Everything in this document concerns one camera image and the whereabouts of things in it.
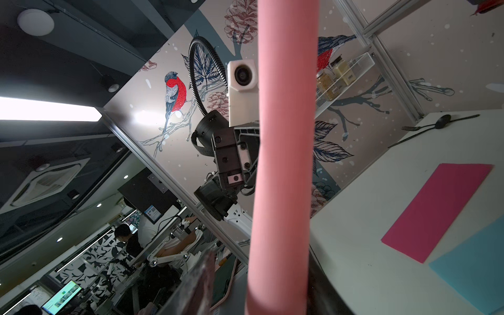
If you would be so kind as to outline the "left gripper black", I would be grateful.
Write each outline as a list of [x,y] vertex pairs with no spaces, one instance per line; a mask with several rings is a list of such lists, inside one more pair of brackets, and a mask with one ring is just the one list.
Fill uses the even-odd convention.
[[260,147],[259,122],[217,130],[212,145],[221,186],[244,183],[244,189],[254,189]]

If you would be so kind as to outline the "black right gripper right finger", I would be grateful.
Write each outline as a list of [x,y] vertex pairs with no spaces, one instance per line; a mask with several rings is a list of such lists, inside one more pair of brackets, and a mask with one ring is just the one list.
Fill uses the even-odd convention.
[[308,315],[354,315],[312,253],[309,255],[307,294]]

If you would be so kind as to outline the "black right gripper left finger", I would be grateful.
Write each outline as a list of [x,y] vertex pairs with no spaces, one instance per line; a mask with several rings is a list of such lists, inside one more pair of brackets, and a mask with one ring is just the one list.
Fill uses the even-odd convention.
[[215,252],[209,249],[157,314],[210,314],[214,279]]

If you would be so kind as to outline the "light pink paper sheet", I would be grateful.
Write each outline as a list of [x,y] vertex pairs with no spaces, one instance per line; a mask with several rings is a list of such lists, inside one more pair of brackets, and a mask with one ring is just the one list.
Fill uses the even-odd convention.
[[307,310],[317,1],[258,4],[260,150],[246,314]]

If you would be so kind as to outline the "magenta paper sheet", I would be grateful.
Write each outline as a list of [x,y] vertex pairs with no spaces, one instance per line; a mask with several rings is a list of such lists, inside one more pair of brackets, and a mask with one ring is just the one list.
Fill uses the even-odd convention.
[[424,263],[492,169],[491,164],[440,164],[381,242]]

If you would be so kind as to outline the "light blue paper sheet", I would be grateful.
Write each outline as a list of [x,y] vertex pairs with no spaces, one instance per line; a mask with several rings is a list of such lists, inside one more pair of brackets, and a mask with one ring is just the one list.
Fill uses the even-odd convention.
[[481,313],[503,310],[503,217],[429,266]]

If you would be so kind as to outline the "pink green clipboard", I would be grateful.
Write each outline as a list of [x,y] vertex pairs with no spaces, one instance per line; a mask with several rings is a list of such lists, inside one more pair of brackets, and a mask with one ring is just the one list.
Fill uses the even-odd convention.
[[238,260],[235,255],[230,254],[219,263],[219,268],[215,272],[213,285],[213,297],[210,314],[225,302],[230,294],[230,288],[236,272]]

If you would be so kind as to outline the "standing person in black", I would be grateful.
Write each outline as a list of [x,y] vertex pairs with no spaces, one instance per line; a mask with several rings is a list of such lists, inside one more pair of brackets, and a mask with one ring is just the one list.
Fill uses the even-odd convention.
[[138,234],[132,233],[128,224],[121,224],[115,228],[114,236],[126,246],[126,252],[132,257],[137,257],[143,251]]

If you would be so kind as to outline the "tan spice bottle front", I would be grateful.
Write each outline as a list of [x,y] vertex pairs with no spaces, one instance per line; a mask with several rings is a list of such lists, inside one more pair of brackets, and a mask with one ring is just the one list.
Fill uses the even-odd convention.
[[332,77],[323,70],[317,73],[316,80],[321,96],[327,101],[334,101],[341,94],[340,87],[332,80]]

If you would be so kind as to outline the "tan spice bottle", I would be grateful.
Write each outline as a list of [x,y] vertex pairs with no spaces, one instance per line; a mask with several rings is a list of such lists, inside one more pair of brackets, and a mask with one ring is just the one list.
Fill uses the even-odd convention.
[[317,73],[316,80],[321,96],[327,101],[334,101],[341,94],[340,87],[332,80],[332,77],[323,70]]
[[351,70],[349,64],[343,60],[342,56],[338,56],[330,65],[336,78],[342,79],[346,86],[350,86],[356,81],[354,72]]

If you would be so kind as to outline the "tan spice bottle rear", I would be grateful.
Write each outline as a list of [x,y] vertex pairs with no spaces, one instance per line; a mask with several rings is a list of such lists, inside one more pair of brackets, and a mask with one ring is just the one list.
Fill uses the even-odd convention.
[[342,79],[346,86],[350,86],[356,81],[354,72],[351,70],[349,64],[343,60],[342,56],[338,56],[330,65],[336,78]]

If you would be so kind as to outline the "green screen monitor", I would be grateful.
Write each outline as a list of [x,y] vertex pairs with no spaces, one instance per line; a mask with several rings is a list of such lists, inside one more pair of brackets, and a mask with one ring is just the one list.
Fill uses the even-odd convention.
[[74,281],[69,281],[56,292],[41,308],[48,314],[58,314],[80,291],[82,287]]

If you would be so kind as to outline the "black fork on table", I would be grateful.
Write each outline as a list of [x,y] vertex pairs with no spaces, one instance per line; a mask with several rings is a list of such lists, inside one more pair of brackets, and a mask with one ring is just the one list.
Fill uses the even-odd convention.
[[430,124],[430,125],[424,125],[424,126],[415,126],[415,127],[411,127],[411,126],[403,126],[401,128],[401,130],[403,131],[408,131],[408,132],[413,132],[413,131],[419,131],[421,129],[424,129],[424,128],[428,128],[428,127],[434,127],[435,124]]

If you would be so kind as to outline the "black spoon on table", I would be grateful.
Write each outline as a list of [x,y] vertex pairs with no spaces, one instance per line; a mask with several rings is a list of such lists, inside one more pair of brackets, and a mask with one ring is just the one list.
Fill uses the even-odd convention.
[[421,129],[419,131],[413,131],[413,132],[416,132],[414,135],[409,136],[403,140],[400,140],[397,143],[391,144],[388,148],[398,146],[399,144],[405,143],[408,140],[412,140],[412,139],[414,139],[414,138],[416,138],[416,137],[418,137],[418,136],[420,136],[430,130],[443,129],[443,128],[447,127],[448,125],[450,125],[450,123],[459,122],[459,121],[468,120],[468,119],[474,119],[474,118],[478,118],[478,117],[480,117],[480,114],[467,116],[467,117],[463,117],[463,118],[456,118],[456,119],[452,118],[450,114],[443,115],[435,123],[433,123],[433,124],[435,124],[434,127],[428,127],[428,128]]

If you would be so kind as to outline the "clear acrylic wall shelf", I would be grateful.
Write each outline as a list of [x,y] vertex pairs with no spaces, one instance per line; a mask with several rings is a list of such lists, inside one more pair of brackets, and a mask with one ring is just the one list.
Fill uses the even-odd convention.
[[337,79],[332,71],[332,67],[330,64],[335,59],[330,61],[327,67],[322,68],[320,70],[323,70],[325,73],[329,74],[332,77],[332,80],[335,81],[337,85],[340,87],[341,94],[334,101],[327,101],[324,97],[321,96],[321,92],[317,86],[317,80],[316,80],[317,89],[316,89],[315,118],[319,117],[325,110],[327,110],[331,105],[333,105],[337,100],[339,100],[348,89],[350,89],[364,74],[366,74],[369,70],[371,70],[375,66],[375,62],[372,59],[370,53],[368,52],[360,56],[357,56],[355,59],[351,60],[343,59],[349,64],[351,70],[354,72],[354,75],[356,76],[356,81],[352,83],[350,86],[346,86],[343,80]]

